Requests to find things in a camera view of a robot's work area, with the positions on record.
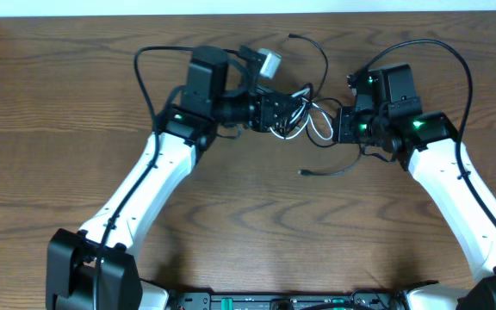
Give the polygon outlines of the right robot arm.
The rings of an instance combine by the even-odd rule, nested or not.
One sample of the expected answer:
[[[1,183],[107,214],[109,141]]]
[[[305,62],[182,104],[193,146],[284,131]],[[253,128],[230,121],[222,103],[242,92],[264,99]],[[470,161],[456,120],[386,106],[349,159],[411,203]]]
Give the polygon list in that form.
[[[425,114],[407,64],[361,70],[355,95],[334,121],[334,141],[377,146],[425,189],[462,248],[472,289],[423,283],[401,290],[393,309],[496,309],[496,198],[442,112]]]

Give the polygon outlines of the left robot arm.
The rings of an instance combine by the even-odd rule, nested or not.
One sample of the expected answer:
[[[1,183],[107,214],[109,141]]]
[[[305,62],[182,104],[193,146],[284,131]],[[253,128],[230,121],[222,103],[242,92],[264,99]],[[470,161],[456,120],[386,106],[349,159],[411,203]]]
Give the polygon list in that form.
[[[214,142],[220,126],[267,132],[289,122],[298,95],[261,85],[281,58],[268,49],[190,51],[186,82],[152,112],[139,161],[106,204],[76,232],[59,229],[47,247],[49,309],[166,309],[170,294],[140,278],[136,260],[164,204]]]

